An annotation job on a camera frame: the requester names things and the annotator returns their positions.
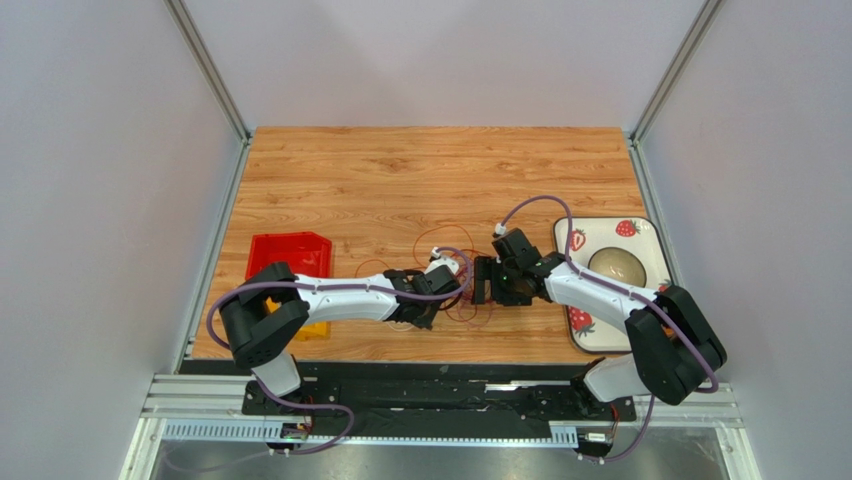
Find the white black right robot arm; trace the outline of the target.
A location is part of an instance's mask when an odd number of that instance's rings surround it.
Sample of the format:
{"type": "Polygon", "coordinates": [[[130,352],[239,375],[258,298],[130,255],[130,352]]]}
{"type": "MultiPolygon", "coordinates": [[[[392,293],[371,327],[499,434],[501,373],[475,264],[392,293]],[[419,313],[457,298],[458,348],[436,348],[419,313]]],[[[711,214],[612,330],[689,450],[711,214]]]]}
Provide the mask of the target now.
{"type": "Polygon", "coordinates": [[[494,255],[473,262],[473,303],[516,307],[541,299],[588,313],[627,336],[628,353],[595,360],[572,379],[577,403],[592,408],[652,396],[678,405],[693,393],[719,389],[716,373],[727,353],[686,289],[632,286],[558,251],[543,255],[517,228],[496,233],[492,246],[494,255]]]}

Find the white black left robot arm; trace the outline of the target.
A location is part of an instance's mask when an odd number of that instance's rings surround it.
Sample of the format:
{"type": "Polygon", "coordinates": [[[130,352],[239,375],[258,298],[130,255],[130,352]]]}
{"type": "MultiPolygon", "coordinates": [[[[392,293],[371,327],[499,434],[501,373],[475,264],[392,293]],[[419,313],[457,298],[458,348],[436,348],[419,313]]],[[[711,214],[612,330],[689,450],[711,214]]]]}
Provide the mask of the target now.
{"type": "Polygon", "coordinates": [[[277,397],[302,385],[287,346],[298,331],[319,323],[369,320],[431,329],[442,306],[468,286],[458,277],[471,261],[459,250],[437,247],[423,270],[389,269],[361,278],[319,278],[276,262],[215,300],[206,327],[219,317],[225,330],[217,343],[237,367],[250,371],[277,397]]]}

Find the strawberry pattern tray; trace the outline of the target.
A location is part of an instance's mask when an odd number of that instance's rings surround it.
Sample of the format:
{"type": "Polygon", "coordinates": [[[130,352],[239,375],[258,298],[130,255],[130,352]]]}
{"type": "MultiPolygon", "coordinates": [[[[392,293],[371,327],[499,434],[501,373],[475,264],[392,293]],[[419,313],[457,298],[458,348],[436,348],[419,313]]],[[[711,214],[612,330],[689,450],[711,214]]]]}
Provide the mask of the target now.
{"type": "MultiPolygon", "coordinates": [[[[656,227],[640,217],[580,217],[568,227],[566,219],[553,227],[557,250],[570,250],[573,262],[588,268],[590,257],[606,247],[634,254],[647,272],[645,289],[664,291],[672,284],[656,227]]],[[[570,337],[576,347],[589,354],[620,354],[629,350],[626,334],[589,313],[569,306],[566,310],[570,337]]]]}

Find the beige ceramic bowl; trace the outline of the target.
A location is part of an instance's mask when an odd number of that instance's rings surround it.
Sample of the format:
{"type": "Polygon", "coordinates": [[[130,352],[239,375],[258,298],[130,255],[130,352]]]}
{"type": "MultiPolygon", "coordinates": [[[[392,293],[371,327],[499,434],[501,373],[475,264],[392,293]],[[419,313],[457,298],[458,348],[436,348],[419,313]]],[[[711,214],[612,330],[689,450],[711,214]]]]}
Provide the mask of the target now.
{"type": "Polygon", "coordinates": [[[606,247],[596,251],[589,259],[588,268],[593,272],[636,287],[645,287],[647,272],[643,263],[631,252],[606,247]]]}

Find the yellow plastic bin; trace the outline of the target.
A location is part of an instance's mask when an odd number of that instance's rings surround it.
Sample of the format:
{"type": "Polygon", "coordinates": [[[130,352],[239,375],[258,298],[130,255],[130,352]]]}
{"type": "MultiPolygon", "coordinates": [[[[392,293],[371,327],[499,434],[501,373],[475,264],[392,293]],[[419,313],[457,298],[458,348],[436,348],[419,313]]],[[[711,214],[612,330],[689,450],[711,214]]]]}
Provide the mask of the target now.
{"type": "MultiPolygon", "coordinates": [[[[265,305],[270,313],[274,313],[281,307],[280,302],[276,302],[271,298],[265,300],[265,305]]],[[[294,335],[294,341],[311,341],[327,339],[331,336],[331,325],[329,322],[314,323],[311,325],[302,326],[294,335]]]]}

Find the red plastic bin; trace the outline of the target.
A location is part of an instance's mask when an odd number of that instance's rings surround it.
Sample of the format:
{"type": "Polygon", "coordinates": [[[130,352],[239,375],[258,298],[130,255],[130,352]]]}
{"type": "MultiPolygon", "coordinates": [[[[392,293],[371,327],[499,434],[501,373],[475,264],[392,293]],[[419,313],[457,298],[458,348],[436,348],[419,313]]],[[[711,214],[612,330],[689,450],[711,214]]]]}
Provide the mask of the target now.
{"type": "Polygon", "coordinates": [[[248,280],[276,262],[286,262],[297,274],[330,277],[332,242],[314,232],[254,235],[244,278],[248,280]]]}

